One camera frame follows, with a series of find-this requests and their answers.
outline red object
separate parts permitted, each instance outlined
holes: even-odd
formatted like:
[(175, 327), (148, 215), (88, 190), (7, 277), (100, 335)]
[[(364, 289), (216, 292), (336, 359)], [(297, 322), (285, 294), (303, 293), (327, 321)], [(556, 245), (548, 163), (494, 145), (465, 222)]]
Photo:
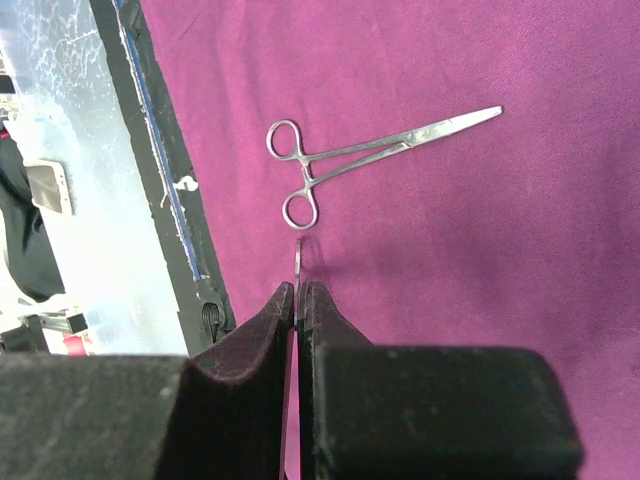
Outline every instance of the red object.
[(77, 337), (75, 335), (65, 335), (65, 339), (63, 340), (64, 344), (67, 346), (67, 351), (70, 356), (79, 357), (85, 356), (87, 354), (84, 349), (84, 342), (81, 337)]

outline purple fabric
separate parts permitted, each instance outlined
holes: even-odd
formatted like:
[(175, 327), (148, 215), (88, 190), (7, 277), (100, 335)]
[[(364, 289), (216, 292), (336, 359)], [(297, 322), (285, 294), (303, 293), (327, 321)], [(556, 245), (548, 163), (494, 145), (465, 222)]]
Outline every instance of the purple fabric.
[(319, 186), (306, 278), (376, 343), (540, 351), (587, 446), (581, 478), (637, 477), (636, 0), (143, 4), (240, 321), (293, 280), (280, 206), (302, 178), (267, 153), (274, 121), (315, 153), (503, 105)]

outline black bag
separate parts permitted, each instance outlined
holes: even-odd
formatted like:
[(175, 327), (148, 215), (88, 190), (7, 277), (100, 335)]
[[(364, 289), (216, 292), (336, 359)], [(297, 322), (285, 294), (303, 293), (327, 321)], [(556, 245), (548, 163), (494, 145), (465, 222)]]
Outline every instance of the black bag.
[(31, 202), (31, 189), (16, 143), (0, 140), (0, 209), (7, 236), (9, 273), (36, 302), (64, 293), (40, 210)]

